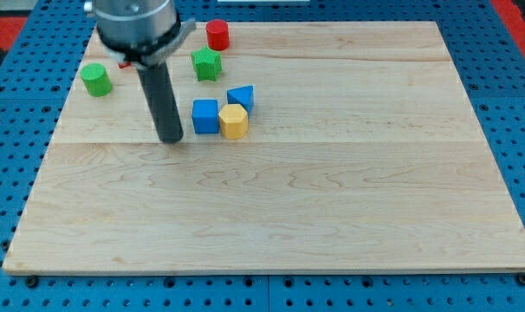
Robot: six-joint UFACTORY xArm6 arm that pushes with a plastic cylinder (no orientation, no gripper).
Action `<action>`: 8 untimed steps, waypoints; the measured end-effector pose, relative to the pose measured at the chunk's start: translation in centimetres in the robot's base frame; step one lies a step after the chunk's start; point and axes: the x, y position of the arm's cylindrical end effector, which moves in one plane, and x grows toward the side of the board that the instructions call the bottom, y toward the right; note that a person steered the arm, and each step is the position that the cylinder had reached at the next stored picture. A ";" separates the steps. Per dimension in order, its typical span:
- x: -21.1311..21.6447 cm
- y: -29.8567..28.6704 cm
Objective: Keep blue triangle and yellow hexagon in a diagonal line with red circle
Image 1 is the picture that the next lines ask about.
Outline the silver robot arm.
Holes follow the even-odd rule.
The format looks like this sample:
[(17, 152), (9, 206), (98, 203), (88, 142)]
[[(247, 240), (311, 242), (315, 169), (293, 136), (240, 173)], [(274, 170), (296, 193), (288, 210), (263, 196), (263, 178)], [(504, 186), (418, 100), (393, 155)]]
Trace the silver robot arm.
[(83, 9), (110, 57), (138, 68), (166, 62), (197, 29), (193, 18), (180, 19), (173, 0), (88, 0)]

